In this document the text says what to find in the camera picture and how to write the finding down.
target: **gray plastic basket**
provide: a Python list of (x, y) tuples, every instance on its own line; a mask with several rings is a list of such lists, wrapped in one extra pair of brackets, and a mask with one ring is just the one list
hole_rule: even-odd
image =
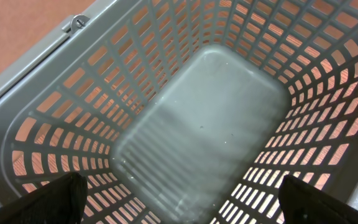
[(95, 2), (0, 76), (0, 206), (68, 171), (85, 223), (282, 223), (285, 174), (347, 202), (358, 0)]

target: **basket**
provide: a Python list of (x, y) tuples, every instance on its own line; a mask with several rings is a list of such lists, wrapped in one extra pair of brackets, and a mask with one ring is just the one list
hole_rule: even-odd
[(77, 171), (84, 223), (283, 223), (358, 183), (358, 0), (96, 1), (0, 75), (0, 207)]

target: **brown floor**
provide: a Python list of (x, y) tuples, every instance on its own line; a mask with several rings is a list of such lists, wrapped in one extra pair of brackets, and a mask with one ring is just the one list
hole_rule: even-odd
[(94, 0), (0, 0), (0, 73), (69, 15)]

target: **basket bottom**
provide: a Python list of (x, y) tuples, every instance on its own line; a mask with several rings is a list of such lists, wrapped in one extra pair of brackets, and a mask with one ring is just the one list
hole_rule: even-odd
[(123, 182), (171, 222), (203, 222), (288, 109), (278, 81), (210, 45), (156, 95), (117, 142)]

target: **gray plastic surface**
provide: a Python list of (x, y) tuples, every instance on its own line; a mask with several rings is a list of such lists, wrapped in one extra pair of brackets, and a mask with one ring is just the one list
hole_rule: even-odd
[(0, 78), (0, 206), (69, 170), (89, 180), (85, 223), (282, 223), (285, 174), (348, 201), (357, 1), (120, 0), (88, 12), (48, 57)]

